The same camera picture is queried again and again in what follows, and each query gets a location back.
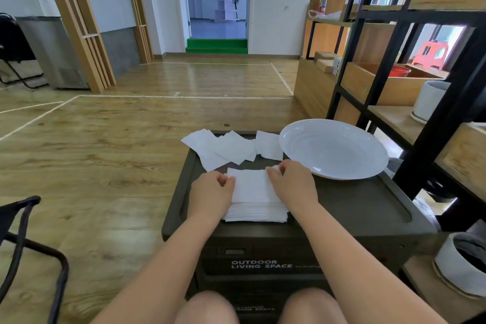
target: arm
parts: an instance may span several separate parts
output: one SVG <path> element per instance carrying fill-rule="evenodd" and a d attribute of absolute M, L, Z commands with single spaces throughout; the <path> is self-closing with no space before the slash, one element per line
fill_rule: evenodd
<path fill-rule="evenodd" d="M 188 217 L 92 324 L 172 324 L 205 242 L 228 211 L 234 177 L 213 171 L 191 187 Z"/>
<path fill-rule="evenodd" d="M 311 172 L 296 161 L 267 168 L 275 192 L 302 226 L 349 324 L 446 324 L 318 203 Z"/>

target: white plastic bottle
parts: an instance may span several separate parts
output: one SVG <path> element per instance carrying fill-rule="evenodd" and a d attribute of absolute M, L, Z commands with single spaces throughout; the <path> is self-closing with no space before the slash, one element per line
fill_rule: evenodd
<path fill-rule="evenodd" d="M 325 14 L 328 0 L 319 0 L 319 13 Z"/>

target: stack of napkins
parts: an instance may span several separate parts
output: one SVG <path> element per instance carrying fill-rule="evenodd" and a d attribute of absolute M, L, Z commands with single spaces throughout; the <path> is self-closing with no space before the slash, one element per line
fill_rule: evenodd
<path fill-rule="evenodd" d="M 231 206 L 225 221 L 287 221 L 288 209 L 275 194 L 268 175 L 263 170 L 238 170 L 228 168 L 228 177 L 235 177 L 236 184 Z"/>
<path fill-rule="evenodd" d="M 209 130 L 200 130 L 184 137 L 182 142 L 197 152 L 206 172 L 233 162 L 255 161 L 257 154 L 267 159 L 283 160 L 278 135 L 257 131 L 256 139 L 248 140 L 235 131 L 216 137 Z"/>

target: black metal shelf frame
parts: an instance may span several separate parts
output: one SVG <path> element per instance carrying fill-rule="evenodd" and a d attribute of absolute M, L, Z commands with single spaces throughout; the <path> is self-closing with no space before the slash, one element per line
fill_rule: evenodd
<path fill-rule="evenodd" d="M 349 12 L 353 1 L 348 0 L 344 21 L 349 21 Z M 435 164 L 434 160 L 454 135 L 459 125 L 474 121 L 480 112 L 486 110 L 486 79 L 484 79 L 486 77 L 486 11 L 409 10 L 410 2 L 411 0 L 405 0 L 401 10 L 364 10 L 362 6 L 369 5 L 371 0 L 362 0 L 350 32 L 347 49 L 342 58 L 341 69 L 332 94 L 327 118 L 334 118 L 341 96 L 348 100 L 360 112 L 356 124 L 358 127 L 366 129 L 371 121 L 369 131 L 373 131 L 378 126 L 392 141 L 407 151 L 404 162 L 393 178 L 395 183 L 410 199 L 414 199 L 430 178 L 434 177 L 440 180 L 459 198 L 459 201 L 453 204 L 454 207 L 451 207 L 450 211 L 447 211 L 440 218 L 441 223 L 447 230 L 465 230 L 478 218 L 486 218 L 486 203 L 460 185 L 457 180 Z M 341 81 L 347 63 L 353 60 L 363 26 L 367 20 L 384 23 L 396 21 L 397 24 L 368 96 L 365 102 L 361 103 L 341 86 Z M 381 118 L 369 111 L 368 106 L 378 103 L 407 34 L 408 38 L 398 57 L 399 63 L 408 61 L 426 23 L 466 25 L 475 27 L 475 29 L 451 69 L 448 77 L 451 86 L 415 143 L 411 144 Z M 312 59 L 309 54 L 315 24 L 316 21 L 313 21 L 307 48 L 307 59 Z M 337 41 L 335 52 L 337 52 L 339 44 L 340 38 Z"/>

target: green step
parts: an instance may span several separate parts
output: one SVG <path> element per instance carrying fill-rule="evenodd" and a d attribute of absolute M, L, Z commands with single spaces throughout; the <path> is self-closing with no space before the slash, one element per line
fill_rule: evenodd
<path fill-rule="evenodd" d="M 248 54 L 247 48 L 193 48 L 187 47 L 186 53 L 207 53 L 207 54 Z"/>
<path fill-rule="evenodd" d="M 233 48 L 248 48 L 248 40 L 246 38 L 188 38 L 188 48 L 196 49 L 233 49 Z"/>

